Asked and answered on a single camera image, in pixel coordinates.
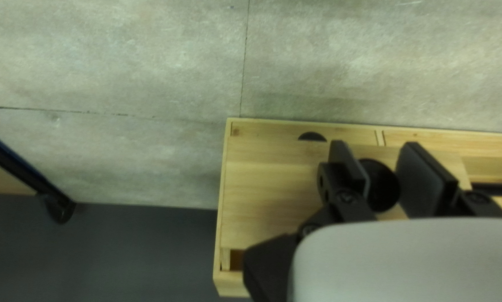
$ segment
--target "wood grain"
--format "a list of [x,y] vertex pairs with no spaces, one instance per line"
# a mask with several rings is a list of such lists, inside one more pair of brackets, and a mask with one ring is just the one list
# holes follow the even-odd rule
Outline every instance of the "wood grain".
[[36,191],[0,167],[0,194],[33,196]]
[[[299,135],[310,131],[322,134],[328,142],[297,141]],[[502,134],[228,119],[213,274],[221,296],[248,297],[241,271],[234,271],[238,268],[236,259],[227,255],[238,255],[240,262],[242,250],[293,233],[321,207],[315,179],[317,165],[327,161],[333,139],[347,141],[355,157],[373,158],[391,169],[403,143],[415,140],[458,178],[463,189],[470,189],[476,177],[502,181]],[[377,217],[407,219],[399,205]]]
[[295,141],[306,132],[322,134],[327,141],[344,140],[358,145],[376,145],[375,130],[371,128],[342,127],[338,124],[320,124],[301,122],[297,124],[264,123],[235,120],[232,122],[231,136],[258,138],[263,140]]
[[502,157],[464,156],[471,182],[502,183]]

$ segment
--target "concrete floor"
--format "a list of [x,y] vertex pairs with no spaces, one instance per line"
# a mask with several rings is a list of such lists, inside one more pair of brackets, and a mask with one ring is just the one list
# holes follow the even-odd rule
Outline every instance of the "concrete floor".
[[0,139],[76,200],[214,209],[237,116],[502,132],[502,0],[0,0]]
[[216,211],[79,205],[57,225],[0,196],[0,302],[250,302],[212,281]]

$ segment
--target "black plastic part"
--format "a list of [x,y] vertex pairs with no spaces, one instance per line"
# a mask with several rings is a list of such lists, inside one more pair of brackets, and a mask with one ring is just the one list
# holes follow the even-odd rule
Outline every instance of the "black plastic part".
[[365,199],[367,198],[370,178],[362,168],[361,163],[355,159],[346,142],[341,140],[331,141],[328,164],[344,187],[354,190]]
[[0,167],[37,191],[37,195],[44,196],[43,201],[46,204],[48,213],[55,222],[66,223],[70,219],[74,212],[75,202],[54,187],[41,173],[1,142]]
[[453,205],[458,180],[417,142],[407,142],[396,164],[399,202],[410,218],[444,216]]
[[341,173],[342,166],[337,163],[320,163],[318,165],[318,191],[322,202],[330,204],[334,209],[336,221],[330,223],[352,223],[376,220],[374,212],[355,190],[350,189],[350,177]]
[[483,192],[464,191],[458,197],[449,215],[502,218],[502,208],[491,196]]
[[298,140],[310,140],[310,141],[323,141],[327,142],[327,139],[323,137],[322,134],[317,132],[305,132],[298,137]]
[[383,163],[373,159],[359,160],[370,178],[367,202],[372,211],[385,212],[391,209],[400,197],[400,182],[394,172]]
[[296,234],[282,235],[243,253],[243,283],[254,302],[286,302],[288,272],[298,241]]
[[472,183],[472,189],[491,196],[502,196],[502,183]]

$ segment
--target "wooden tray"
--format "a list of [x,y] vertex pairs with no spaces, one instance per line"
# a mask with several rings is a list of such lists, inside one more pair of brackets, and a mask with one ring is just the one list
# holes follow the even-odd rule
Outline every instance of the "wooden tray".
[[[319,162],[329,143],[298,141],[318,132],[328,142],[349,143],[355,157],[382,161],[394,169],[399,148],[419,141],[456,178],[502,182],[502,134],[370,125],[229,118],[221,172],[213,279],[220,296],[248,297],[241,256],[248,246],[284,233],[321,207],[316,189]],[[502,198],[497,198],[502,206]],[[380,220],[406,219],[396,206]]]

